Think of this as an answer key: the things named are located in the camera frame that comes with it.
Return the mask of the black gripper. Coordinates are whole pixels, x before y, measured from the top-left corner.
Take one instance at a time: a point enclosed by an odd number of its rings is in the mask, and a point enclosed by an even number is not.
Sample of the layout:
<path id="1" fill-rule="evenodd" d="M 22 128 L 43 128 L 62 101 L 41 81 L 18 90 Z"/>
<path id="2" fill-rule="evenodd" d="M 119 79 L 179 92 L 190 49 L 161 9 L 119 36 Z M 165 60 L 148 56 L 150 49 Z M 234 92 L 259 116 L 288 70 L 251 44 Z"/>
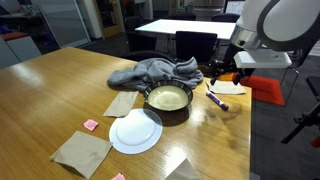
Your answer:
<path id="1" fill-rule="evenodd" d="M 222 60 L 211 58 L 209 61 L 209 76 L 211 78 L 210 84 L 214 85 L 219 76 L 226 73 L 236 73 L 232 82 L 237 85 L 241 79 L 245 76 L 251 76 L 254 72 L 254 68 L 240 68 L 238 69 L 234 60 L 234 56 L 243 51 L 243 48 L 239 48 L 236 45 L 230 44 L 225 52 Z"/>

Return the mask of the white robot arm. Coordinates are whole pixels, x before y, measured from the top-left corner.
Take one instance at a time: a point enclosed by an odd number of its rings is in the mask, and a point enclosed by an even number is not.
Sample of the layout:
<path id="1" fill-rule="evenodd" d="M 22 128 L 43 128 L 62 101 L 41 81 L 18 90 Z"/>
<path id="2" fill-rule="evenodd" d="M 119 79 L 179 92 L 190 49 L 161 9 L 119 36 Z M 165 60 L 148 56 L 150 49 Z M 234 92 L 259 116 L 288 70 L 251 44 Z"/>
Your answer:
<path id="1" fill-rule="evenodd" d="M 319 40 L 320 0 L 246 0 L 224 59 L 209 62 L 210 78 L 257 68 L 286 68 L 289 54 L 310 51 Z"/>

